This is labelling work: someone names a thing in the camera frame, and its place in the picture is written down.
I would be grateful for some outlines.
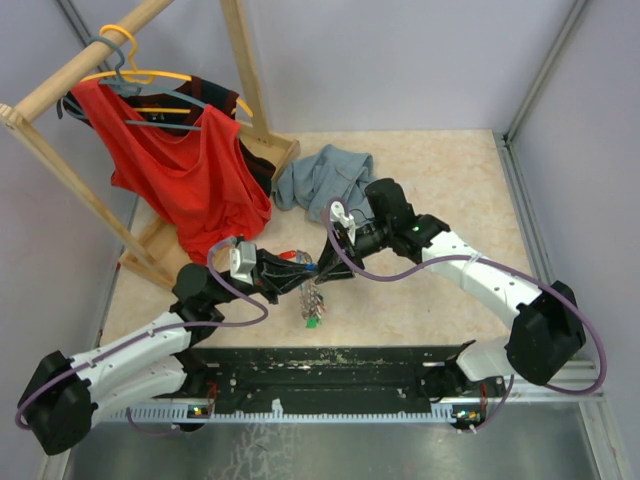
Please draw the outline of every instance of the beige tabletop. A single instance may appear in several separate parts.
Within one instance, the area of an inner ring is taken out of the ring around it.
[[[439,217],[487,256],[530,271],[490,131],[305,133],[295,137],[300,140],[301,157],[316,153],[328,143],[371,153],[375,175],[400,183],[416,213]],[[151,214],[149,206],[141,201],[134,233]],[[305,214],[301,208],[282,212],[274,206],[272,220],[254,240],[258,248],[276,254],[305,250],[317,260],[326,232]],[[367,258],[365,265],[371,272],[391,274],[412,264],[385,251]],[[328,313],[315,329],[305,328],[295,290],[281,297],[279,305],[270,305],[270,315],[261,324],[220,328],[199,345],[442,345],[489,339],[507,332],[477,300],[427,271],[391,284],[357,276],[320,289]],[[121,269],[101,343],[142,327],[174,301],[170,292]],[[220,306],[220,311],[228,322],[246,321],[260,314],[241,300]]]

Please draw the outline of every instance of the white wall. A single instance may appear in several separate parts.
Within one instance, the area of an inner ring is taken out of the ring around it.
[[[554,273],[609,357],[605,388],[640,477],[640,3],[592,2],[516,142]]]
[[[75,0],[97,32],[136,0]],[[284,132],[505,131],[571,0],[245,0],[267,111]],[[219,2],[174,2],[141,67],[240,90]]]
[[[53,2],[0,8],[0,102],[17,103],[79,51]],[[112,163],[85,125],[53,110],[36,123],[114,212],[134,197],[110,187]],[[0,129],[0,477],[35,477],[42,450],[13,424],[18,399],[44,355],[95,339],[119,243],[17,140]]]

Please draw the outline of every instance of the blue clothes hanger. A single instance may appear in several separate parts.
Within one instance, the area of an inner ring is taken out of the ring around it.
[[[100,80],[101,84],[110,86],[114,90],[114,92],[116,92],[118,95],[123,97],[135,96],[135,95],[139,95],[143,88],[149,88],[156,92],[171,95],[172,97],[176,97],[181,100],[187,101],[202,109],[204,109],[207,106],[206,103],[200,100],[190,97],[189,95],[185,95],[184,93],[176,92],[169,88],[160,87],[158,85],[141,85],[139,83],[133,83],[125,80],[122,74],[120,73],[120,68],[122,68],[122,66],[124,66],[124,63],[125,63],[125,57],[124,57],[124,53],[122,53],[122,50],[120,50],[120,48],[108,38],[94,36],[94,37],[90,37],[89,41],[90,43],[94,41],[99,41],[107,44],[120,57],[120,61],[114,67],[114,71],[116,72],[117,78],[116,79],[103,78],[102,80]],[[133,91],[127,90],[127,87],[131,87],[134,90]],[[67,112],[69,113],[69,115],[80,120],[88,120],[88,117],[85,115],[82,108],[77,103],[75,103],[73,100],[69,99],[66,96],[58,100],[58,103],[56,104],[58,118],[62,118],[62,102],[67,103],[75,110],[75,111],[68,110]],[[194,127],[192,125],[174,124],[174,123],[146,122],[141,120],[125,120],[125,123],[129,125],[138,125],[138,126],[156,127],[156,128],[172,128],[172,129],[178,129],[178,130],[200,130],[200,127]]]

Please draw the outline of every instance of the wooden clothing rack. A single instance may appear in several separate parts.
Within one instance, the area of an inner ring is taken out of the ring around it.
[[[135,34],[172,2],[173,0],[144,0],[120,20],[118,25]],[[251,124],[242,124],[240,138],[254,155],[266,158],[275,165],[277,178],[297,151],[298,142],[269,129],[242,0],[220,0],[220,4],[240,74],[244,98],[253,111]],[[118,46],[127,41],[125,35],[114,30],[105,32],[103,36]],[[144,228],[139,238],[133,236],[32,125],[40,115],[112,53],[113,50],[104,43],[90,44],[15,107],[0,104],[2,123],[122,240],[126,248],[120,258],[122,265],[163,287],[171,288],[180,268],[190,262],[178,244],[175,227],[156,217]],[[224,253],[218,256],[214,259],[214,264],[219,268],[224,266],[225,257]]]

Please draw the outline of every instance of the crumpled gray garment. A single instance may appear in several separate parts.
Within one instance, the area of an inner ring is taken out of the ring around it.
[[[368,153],[353,153],[327,145],[317,154],[290,163],[276,183],[276,205],[291,210],[301,205],[308,210],[307,218],[321,222],[320,212],[333,197],[342,197],[353,212],[357,223],[373,217],[364,189],[373,176],[373,157]]]

